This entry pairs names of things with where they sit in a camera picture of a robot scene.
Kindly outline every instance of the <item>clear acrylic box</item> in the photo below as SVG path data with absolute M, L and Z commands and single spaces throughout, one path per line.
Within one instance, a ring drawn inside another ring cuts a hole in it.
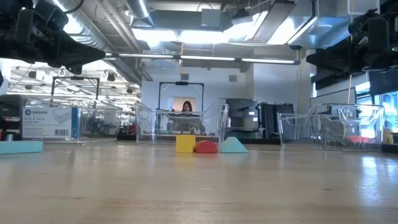
M 315 105 L 309 114 L 278 114 L 280 141 L 338 151 L 380 151 L 384 107 Z
M 77 127 L 65 135 L 56 138 L 24 138 L 24 140 L 42 140 L 52 143 L 85 143 L 116 140 L 119 132 L 122 108 L 113 106 L 106 101 L 80 97 L 62 96 L 24 96 L 27 108 L 57 108 L 52 114 L 59 123 L 71 119 L 71 115 L 63 108 L 77 110 Z
M 136 103 L 135 109 L 137 143 L 174 144 L 179 134 L 194 134 L 196 141 L 224 141 L 227 104 L 213 104 L 203 112 L 152 110 L 142 103 Z

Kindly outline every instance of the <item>wall vent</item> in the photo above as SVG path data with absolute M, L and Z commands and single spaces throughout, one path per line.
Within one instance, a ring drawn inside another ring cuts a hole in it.
M 189 80 L 189 74 L 187 74 L 187 73 L 181 74 L 181 80 L 188 81 Z
M 230 82 L 237 82 L 238 81 L 238 76 L 237 75 L 229 75 L 229 81 Z

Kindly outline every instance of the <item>white wall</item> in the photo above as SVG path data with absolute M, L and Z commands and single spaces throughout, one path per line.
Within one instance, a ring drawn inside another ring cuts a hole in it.
M 150 108 L 157 108 L 159 98 L 159 82 L 180 81 L 180 68 L 147 68 L 148 74 L 154 82 L 142 82 L 141 101 Z M 205 94 L 203 109 L 206 110 L 214 103 L 220 102 L 220 98 L 252 98 L 252 89 L 246 85 L 246 74 L 239 69 L 232 68 L 183 68 L 184 73 L 190 74 L 189 82 L 204 83 Z M 229 75 L 237 75 L 237 82 L 229 82 Z M 189 86 L 169 85 L 162 90 L 160 108 L 169 109 L 172 106 L 173 97 L 194 97 L 197 110 L 201 110 L 201 93 L 196 88 Z
M 363 75 L 358 75 L 356 77 L 353 77 L 353 79 L 351 81 L 351 87 L 355 87 L 355 86 L 362 84 L 364 82 L 367 82 L 367 81 L 369 81 L 367 73 L 365 73 Z M 342 82 L 336 83 L 336 84 L 328 86 L 326 88 L 317 90 L 317 95 L 322 96 L 322 95 L 333 93 L 336 91 L 348 89 L 348 87 L 349 87 L 349 80 L 344 80 Z
M 311 81 L 310 73 L 315 67 L 302 61 L 301 91 L 299 100 L 299 66 L 254 64 L 246 73 L 238 69 L 212 68 L 183 68 L 184 73 L 190 74 L 189 82 L 205 84 L 203 109 L 206 110 L 213 103 L 223 102 L 225 98 L 256 99 L 258 102 L 291 103 L 298 107 L 301 113 L 308 113 L 310 109 Z M 147 68 L 148 74 L 154 82 L 142 83 L 141 101 L 150 108 L 158 107 L 159 82 L 180 81 L 180 68 Z M 238 82 L 228 81 L 229 75 L 238 75 Z M 169 109 L 173 97 L 194 97 L 197 109 L 201 108 L 200 92 L 190 86 L 170 85 L 162 91 L 160 108 Z

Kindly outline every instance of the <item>table surface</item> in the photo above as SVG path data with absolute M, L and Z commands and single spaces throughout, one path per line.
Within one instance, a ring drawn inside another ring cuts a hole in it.
M 0 156 L 1 223 L 398 223 L 398 157 L 45 144 Z

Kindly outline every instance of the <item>light blue foam block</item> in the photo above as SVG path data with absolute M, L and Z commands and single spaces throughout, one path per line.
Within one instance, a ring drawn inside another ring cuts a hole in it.
M 228 137 L 220 147 L 220 153 L 247 153 L 249 152 L 236 137 Z
M 0 154 L 42 152 L 40 141 L 0 141 Z

